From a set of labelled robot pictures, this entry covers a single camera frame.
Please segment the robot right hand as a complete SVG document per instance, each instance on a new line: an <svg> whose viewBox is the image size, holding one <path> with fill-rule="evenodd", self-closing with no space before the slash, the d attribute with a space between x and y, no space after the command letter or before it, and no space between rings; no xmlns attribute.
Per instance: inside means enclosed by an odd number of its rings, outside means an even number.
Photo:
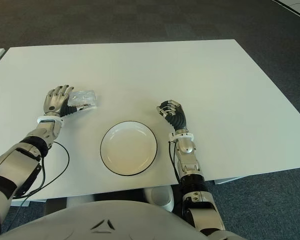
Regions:
<svg viewBox="0 0 300 240"><path fill-rule="evenodd" d="M187 120L182 105L175 100L166 100L156 107L158 113L175 131L187 128Z"/></svg>

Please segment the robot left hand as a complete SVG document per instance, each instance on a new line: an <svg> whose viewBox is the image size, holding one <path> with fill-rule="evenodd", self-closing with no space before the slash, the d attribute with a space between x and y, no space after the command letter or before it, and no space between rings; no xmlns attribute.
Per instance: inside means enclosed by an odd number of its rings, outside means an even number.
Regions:
<svg viewBox="0 0 300 240"><path fill-rule="evenodd" d="M65 117L70 114L74 114L79 111L85 111L94 109L96 107L93 103L75 103L69 104L70 93L74 90L73 86L58 85L54 89L51 89L43 104L43 112L46 116Z"/></svg>

